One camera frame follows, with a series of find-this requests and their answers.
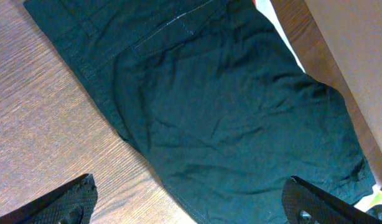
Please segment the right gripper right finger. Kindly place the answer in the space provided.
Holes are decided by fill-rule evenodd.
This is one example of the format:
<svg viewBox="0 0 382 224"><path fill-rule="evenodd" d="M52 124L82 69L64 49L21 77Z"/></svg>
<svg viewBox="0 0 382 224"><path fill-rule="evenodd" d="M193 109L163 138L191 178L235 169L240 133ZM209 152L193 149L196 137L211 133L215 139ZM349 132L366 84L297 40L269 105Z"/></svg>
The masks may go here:
<svg viewBox="0 0 382 224"><path fill-rule="evenodd" d="M382 224L382 220L297 176L286 180L281 202L290 224Z"/></svg>

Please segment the black garment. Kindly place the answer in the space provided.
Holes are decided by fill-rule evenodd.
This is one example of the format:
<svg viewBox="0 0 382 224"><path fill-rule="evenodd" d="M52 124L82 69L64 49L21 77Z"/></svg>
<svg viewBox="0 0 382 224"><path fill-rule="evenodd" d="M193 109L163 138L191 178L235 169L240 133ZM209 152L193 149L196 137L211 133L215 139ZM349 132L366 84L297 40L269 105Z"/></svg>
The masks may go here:
<svg viewBox="0 0 382 224"><path fill-rule="evenodd" d="M375 180L343 96L251 1L30 0L110 125L199 223L285 223L296 175L356 203Z"/></svg>

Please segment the white garment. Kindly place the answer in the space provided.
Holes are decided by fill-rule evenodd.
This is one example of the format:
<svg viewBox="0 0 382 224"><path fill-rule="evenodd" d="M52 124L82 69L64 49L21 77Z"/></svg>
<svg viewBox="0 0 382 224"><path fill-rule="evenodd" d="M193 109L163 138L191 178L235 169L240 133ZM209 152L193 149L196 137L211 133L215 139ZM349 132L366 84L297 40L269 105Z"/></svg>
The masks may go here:
<svg viewBox="0 0 382 224"><path fill-rule="evenodd" d="M300 69L305 72L304 67L302 66L297 54L294 52L294 49L291 46L291 43L289 42L289 39L287 38L284 29L282 28L282 25L279 22L278 16L274 10L273 4L270 0L253 0L254 5L256 9L262 13L269 21L274 25L275 29L277 30L278 34L281 36L281 39L286 44L287 48L291 51L293 54L298 66Z"/></svg>

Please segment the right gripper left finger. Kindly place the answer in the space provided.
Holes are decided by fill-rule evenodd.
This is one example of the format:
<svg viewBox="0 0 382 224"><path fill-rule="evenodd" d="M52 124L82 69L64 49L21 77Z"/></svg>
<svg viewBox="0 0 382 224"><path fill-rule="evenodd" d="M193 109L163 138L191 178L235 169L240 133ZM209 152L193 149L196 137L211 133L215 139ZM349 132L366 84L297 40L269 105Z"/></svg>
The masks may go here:
<svg viewBox="0 0 382 224"><path fill-rule="evenodd" d="M1 216L0 224L89 224L97 200L93 176L83 174Z"/></svg>

